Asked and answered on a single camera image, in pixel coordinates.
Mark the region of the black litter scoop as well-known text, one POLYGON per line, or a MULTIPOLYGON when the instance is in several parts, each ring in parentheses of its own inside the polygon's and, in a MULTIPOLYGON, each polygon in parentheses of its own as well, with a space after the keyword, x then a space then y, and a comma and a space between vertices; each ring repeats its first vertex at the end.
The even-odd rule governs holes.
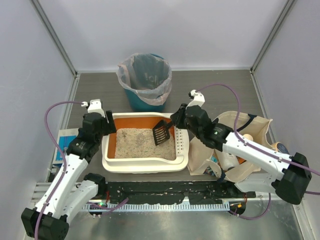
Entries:
POLYGON ((173 126, 173 122, 166 122, 160 120, 152 129, 154 144, 159 146, 170 139, 170 128, 173 126))

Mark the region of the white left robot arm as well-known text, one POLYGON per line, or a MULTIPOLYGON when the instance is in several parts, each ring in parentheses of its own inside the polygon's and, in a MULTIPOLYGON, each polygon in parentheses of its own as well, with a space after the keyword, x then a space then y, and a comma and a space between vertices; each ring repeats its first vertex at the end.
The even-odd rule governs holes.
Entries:
POLYGON ((63 240, 77 213, 94 197, 107 191, 106 179, 97 173, 85 175, 73 191, 76 181, 98 152, 103 137, 116 132, 112 111, 88 112, 83 116, 77 137, 66 150, 65 162, 50 187, 32 209, 21 214, 26 234, 37 240, 63 240))

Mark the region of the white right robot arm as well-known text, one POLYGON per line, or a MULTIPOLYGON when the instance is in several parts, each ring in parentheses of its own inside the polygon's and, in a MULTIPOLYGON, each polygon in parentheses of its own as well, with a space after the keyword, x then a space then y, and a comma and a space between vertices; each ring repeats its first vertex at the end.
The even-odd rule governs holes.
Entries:
POLYGON ((209 149, 239 156, 271 174, 269 187, 282 200, 298 205, 312 179, 307 158, 301 153, 280 153, 241 136, 231 127, 213 122, 200 106, 182 104, 170 116, 178 129, 189 130, 209 149))

